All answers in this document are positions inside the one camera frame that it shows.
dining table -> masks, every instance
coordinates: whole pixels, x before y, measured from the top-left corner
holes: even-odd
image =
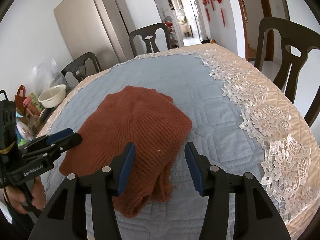
[[[319,146],[299,111],[272,81],[217,44],[138,55],[85,78],[38,136],[65,128],[77,132],[107,95],[128,85],[172,97],[174,105],[192,121],[186,142],[192,141],[199,154],[228,173],[254,174],[291,238],[298,239],[320,206]],[[199,238],[208,197],[195,191],[184,145],[171,170],[173,190],[168,202],[149,202],[134,218],[116,212],[122,239]],[[64,179],[59,172],[64,156],[41,176],[47,200]],[[234,198],[231,194],[228,240],[233,237]],[[87,234],[94,239],[90,199],[88,195]]]

red bag handle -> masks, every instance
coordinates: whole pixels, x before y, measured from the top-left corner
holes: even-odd
[[[17,96],[20,97],[20,93],[22,91],[22,96],[25,98],[26,97],[26,88],[24,87],[24,85],[21,85],[18,89],[18,92],[17,92]]]

silver refrigerator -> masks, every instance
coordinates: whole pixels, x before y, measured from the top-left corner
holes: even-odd
[[[104,70],[133,58],[135,28],[124,0],[63,0],[54,14],[73,59],[93,52]]]

knitted garment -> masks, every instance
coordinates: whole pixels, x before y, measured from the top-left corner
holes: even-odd
[[[60,172],[92,174],[133,142],[134,165],[125,191],[113,198],[115,210],[135,217],[149,201],[169,201],[171,167],[192,127],[172,101],[153,89],[131,86],[106,96],[79,129],[83,141],[66,153]]]

metal screw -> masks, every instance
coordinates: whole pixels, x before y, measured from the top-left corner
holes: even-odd
[[[246,172],[245,173],[245,177],[247,178],[247,179],[253,179],[253,174],[251,173],[251,172]]]
[[[67,176],[67,178],[70,179],[70,180],[74,179],[75,177],[76,177],[76,175],[75,175],[74,173],[70,173],[70,174]]]
[[[218,167],[218,166],[216,166],[216,165],[210,166],[210,171],[216,172],[216,171],[218,171],[218,170],[219,170],[219,167]]]
[[[110,166],[104,166],[101,170],[102,170],[102,172],[109,172],[109,171],[111,171],[111,167]]]

